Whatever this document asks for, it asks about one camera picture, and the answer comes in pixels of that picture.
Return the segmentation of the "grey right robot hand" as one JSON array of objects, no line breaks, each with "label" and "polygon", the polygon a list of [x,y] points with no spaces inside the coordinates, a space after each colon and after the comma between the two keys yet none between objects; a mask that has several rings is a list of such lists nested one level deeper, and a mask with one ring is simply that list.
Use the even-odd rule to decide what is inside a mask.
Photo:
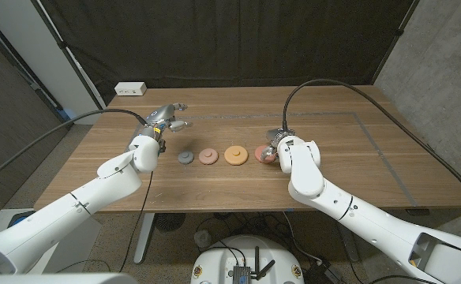
[{"label": "grey right robot hand", "polygon": [[269,139],[270,144],[266,146],[260,154],[260,161],[263,162],[268,158],[275,160],[280,141],[288,136],[294,136],[293,129],[270,129],[266,132],[266,137]]}]

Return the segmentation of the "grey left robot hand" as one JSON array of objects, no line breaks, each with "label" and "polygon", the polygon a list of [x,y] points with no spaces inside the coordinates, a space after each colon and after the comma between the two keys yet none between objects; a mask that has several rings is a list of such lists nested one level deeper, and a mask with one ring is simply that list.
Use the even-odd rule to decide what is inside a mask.
[{"label": "grey left robot hand", "polygon": [[191,122],[178,120],[174,112],[176,110],[184,111],[188,106],[184,103],[174,103],[161,106],[154,110],[145,118],[144,128],[140,132],[142,136],[150,136],[155,140],[162,137],[163,131],[169,129],[175,133],[190,127]]}]

